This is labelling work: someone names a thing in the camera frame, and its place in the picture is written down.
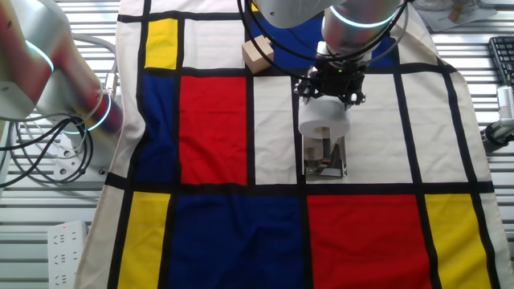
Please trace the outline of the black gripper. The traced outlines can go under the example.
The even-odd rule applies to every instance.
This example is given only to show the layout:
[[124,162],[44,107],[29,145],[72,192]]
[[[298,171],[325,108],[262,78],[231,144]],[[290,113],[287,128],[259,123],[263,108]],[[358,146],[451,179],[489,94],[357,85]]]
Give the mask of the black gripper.
[[321,96],[334,96],[344,99],[345,109],[358,106],[366,101],[361,90],[365,78],[365,66],[344,63],[342,68],[330,63],[316,62],[308,73],[307,80],[299,80],[294,86],[304,105]]

